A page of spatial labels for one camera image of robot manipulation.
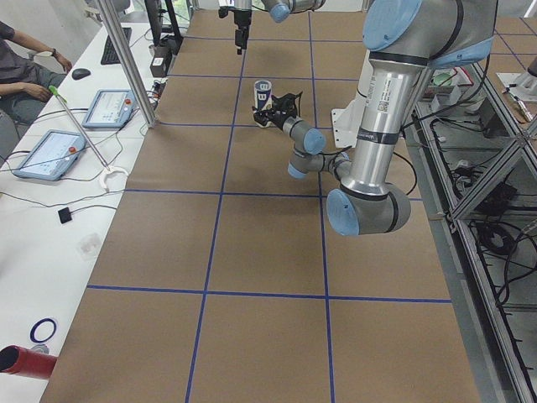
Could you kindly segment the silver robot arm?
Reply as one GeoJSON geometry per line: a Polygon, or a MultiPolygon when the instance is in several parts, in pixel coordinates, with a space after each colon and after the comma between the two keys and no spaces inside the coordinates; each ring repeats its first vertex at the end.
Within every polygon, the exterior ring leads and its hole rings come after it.
{"type": "Polygon", "coordinates": [[[373,73],[353,158],[324,153],[324,136],[299,116],[292,94],[254,111],[257,123],[272,123],[293,139],[290,175],[325,170],[337,178],[326,206],[337,233],[390,233],[407,223],[409,198],[386,175],[407,113],[425,90],[419,76],[489,56],[497,13],[495,1],[373,2],[362,32],[373,73]]]}
{"type": "MultiPolygon", "coordinates": [[[[315,11],[324,6],[325,0],[263,0],[264,10],[272,20],[279,24],[293,13],[315,11]]],[[[248,47],[250,26],[253,18],[253,2],[251,0],[219,1],[219,18],[233,14],[236,24],[234,42],[237,54],[241,55],[248,47]]]]}

